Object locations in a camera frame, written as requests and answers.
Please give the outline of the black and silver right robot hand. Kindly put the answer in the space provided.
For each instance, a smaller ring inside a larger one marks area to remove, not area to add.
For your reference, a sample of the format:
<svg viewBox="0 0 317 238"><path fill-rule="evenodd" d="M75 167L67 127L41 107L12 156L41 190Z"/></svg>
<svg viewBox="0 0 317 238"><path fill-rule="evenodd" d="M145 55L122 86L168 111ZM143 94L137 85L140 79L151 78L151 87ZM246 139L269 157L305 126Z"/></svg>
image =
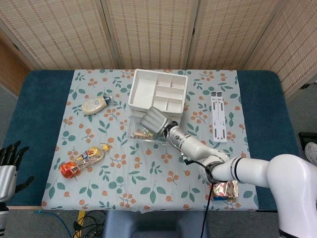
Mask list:
<svg viewBox="0 0 317 238"><path fill-rule="evenodd" d="M166 137L174 126L178 126L177 121L154 106L142 116L140 124L158 137Z"/></svg>

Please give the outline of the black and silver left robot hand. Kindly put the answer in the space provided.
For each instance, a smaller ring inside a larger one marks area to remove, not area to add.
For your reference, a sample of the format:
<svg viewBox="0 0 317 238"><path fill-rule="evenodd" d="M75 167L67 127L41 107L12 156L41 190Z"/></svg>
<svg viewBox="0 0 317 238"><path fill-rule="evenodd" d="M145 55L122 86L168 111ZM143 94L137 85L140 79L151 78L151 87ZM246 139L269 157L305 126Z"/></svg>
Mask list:
<svg viewBox="0 0 317 238"><path fill-rule="evenodd" d="M17 141L0 149L0 204L9 202L13 196L26 189L34 180L34 176L17 185L17 175L22 157L29 150L29 146L17 151L21 141Z"/></svg>

